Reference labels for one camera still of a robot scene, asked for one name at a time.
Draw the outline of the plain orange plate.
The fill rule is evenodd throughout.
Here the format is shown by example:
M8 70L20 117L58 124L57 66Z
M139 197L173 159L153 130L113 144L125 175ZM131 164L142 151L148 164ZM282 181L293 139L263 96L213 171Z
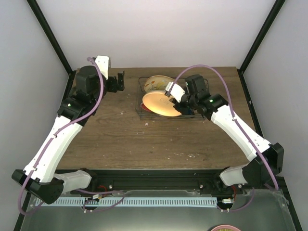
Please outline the plain orange plate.
M172 96L166 96L164 90L153 90L146 93L142 102L152 112L161 116L176 117L180 116L181 113L174 108L175 99Z

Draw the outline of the red-rimmed white plate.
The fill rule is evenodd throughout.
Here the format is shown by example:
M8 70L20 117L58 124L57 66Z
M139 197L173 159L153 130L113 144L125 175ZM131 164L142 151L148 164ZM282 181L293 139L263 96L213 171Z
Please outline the red-rimmed white plate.
M147 112L152 112L149 108L147 108L147 107L145 106L144 103L141 103L141 108L142 108L143 110L147 111Z

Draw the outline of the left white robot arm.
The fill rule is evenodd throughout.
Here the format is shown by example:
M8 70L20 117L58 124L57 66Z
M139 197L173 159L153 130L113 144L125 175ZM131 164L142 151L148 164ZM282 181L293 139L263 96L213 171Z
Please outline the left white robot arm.
M94 66L88 65L75 72L75 85L57 112L54 125L45 142L23 169L16 169L12 179L26 191L46 204L54 203L62 194L82 189L87 194L98 190L95 173L82 168L75 172L57 174L56 168L74 137L83 129L88 118L74 124L71 122L86 113L96 113L95 104L100 91L116 93L123 91L124 72L115 77L103 78L103 88Z

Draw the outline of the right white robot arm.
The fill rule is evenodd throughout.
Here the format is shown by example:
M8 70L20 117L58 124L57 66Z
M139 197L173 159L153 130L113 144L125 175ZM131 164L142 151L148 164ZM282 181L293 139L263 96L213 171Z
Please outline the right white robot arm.
M245 165L224 169L214 181L215 191L224 194L236 184L248 184L258 188L268 186L269 182L274 184L274 190L278 190L275 177L282 170L283 147L258 135L236 115L229 100L220 94L211 95L201 75L185 78L185 84L185 90L176 82L171 82L166 87L166 92L174 97L174 107L197 111L202 117L219 126L240 147L249 161Z

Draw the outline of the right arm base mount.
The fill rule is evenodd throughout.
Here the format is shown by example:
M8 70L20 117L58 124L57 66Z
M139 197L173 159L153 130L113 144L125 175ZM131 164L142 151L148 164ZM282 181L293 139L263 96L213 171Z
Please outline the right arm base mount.
M242 194L243 190L237 186L226 186L220 178L203 178L199 183L200 193L212 196L229 196Z

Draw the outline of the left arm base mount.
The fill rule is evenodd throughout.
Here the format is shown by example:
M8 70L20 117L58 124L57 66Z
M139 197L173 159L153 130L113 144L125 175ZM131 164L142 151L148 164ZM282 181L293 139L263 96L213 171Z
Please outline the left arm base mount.
M80 188L80 190L84 190L87 192L81 192L78 190L72 190L69 193L72 195L81 195L81 196L93 196L91 193L102 193L102 192L108 192L112 190L112 187L109 186L113 183L112 180L103 179L103 178L94 178L90 181L89 185L85 188Z

